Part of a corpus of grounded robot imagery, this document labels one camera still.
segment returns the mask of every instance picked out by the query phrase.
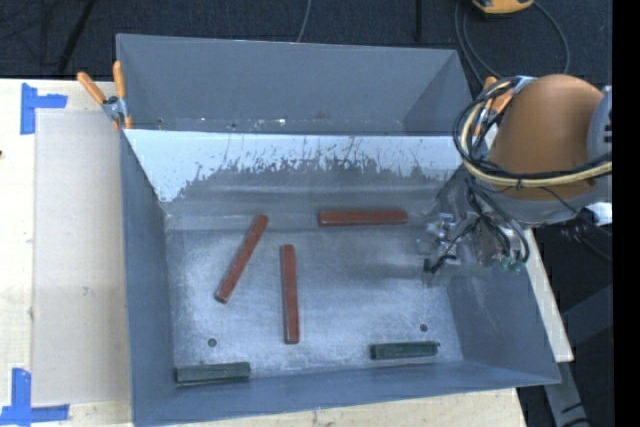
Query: bin floor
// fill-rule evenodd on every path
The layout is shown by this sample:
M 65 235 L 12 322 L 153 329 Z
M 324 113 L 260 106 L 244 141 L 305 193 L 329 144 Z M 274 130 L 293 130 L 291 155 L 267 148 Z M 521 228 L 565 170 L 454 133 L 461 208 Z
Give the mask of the bin floor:
M 446 289 L 422 282 L 419 233 L 416 226 L 267 227 L 222 304 L 214 293 L 245 232 L 167 231 L 175 365 L 248 361 L 259 377 L 462 359 Z M 284 343 L 284 244 L 295 246 L 297 261 L 295 345 Z M 438 355 L 370 359 L 370 344 L 418 340 L 438 341 Z

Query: white paint residue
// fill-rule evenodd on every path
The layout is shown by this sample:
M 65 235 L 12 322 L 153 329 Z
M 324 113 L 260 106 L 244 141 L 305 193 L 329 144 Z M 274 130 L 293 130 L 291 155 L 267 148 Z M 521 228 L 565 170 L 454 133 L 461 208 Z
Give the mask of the white paint residue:
M 339 161 L 408 177 L 416 167 L 444 179 L 460 165 L 450 137 L 225 134 L 125 130 L 160 201 L 221 170 L 266 173 L 327 169 Z

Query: dark green block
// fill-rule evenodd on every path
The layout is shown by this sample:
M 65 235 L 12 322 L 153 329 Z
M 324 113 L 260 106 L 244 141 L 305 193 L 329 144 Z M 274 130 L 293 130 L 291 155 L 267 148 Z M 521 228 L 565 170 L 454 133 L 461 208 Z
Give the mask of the dark green block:
M 196 365 L 176 368 L 178 386 L 195 386 L 221 382 L 246 381 L 251 366 L 246 362 Z
M 438 354 L 438 342 L 381 343 L 371 345 L 371 359 L 422 358 Z

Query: yellow cable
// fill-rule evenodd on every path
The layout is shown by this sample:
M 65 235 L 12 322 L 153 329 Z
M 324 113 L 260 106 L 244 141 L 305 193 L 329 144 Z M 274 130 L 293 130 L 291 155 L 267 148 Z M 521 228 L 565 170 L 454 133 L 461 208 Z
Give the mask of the yellow cable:
M 468 116 L 465 120 L 460 132 L 460 145 L 466 154 L 469 154 L 469 150 L 467 149 L 465 141 L 467 140 L 467 135 L 472 124 L 471 120 L 475 118 L 476 113 L 482 108 L 482 105 L 483 104 L 478 104 L 473 108 L 470 116 Z M 580 180 L 586 180 L 588 178 L 595 178 L 602 174 L 610 173 L 612 169 L 612 163 L 605 162 L 592 169 L 587 169 L 585 171 L 580 171 L 578 173 L 573 173 L 565 176 L 558 176 L 554 178 L 519 179 L 491 176 L 480 171 L 466 159 L 463 159 L 463 163 L 469 173 L 471 173 L 473 176 L 485 180 L 486 182 L 489 182 L 491 184 L 498 185 L 500 187 L 551 187 L 553 185 L 564 185 L 568 183 L 579 182 Z

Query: blue tape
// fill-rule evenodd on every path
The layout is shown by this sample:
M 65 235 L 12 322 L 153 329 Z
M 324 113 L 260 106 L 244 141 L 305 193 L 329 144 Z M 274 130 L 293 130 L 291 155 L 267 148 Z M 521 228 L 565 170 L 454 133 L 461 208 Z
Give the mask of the blue tape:
M 30 427 L 33 422 L 66 420 L 69 404 L 31 408 L 31 374 L 21 368 L 11 370 L 11 405 L 0 411 L 0 425 Z
M 67 105 L 65 95 L 38 96 L 38 90 L 26 83 L 22 84 L 22 111 L 20 113 L 20 134 L 33 134 L 36 131 L 36 109 L 64 109 Z

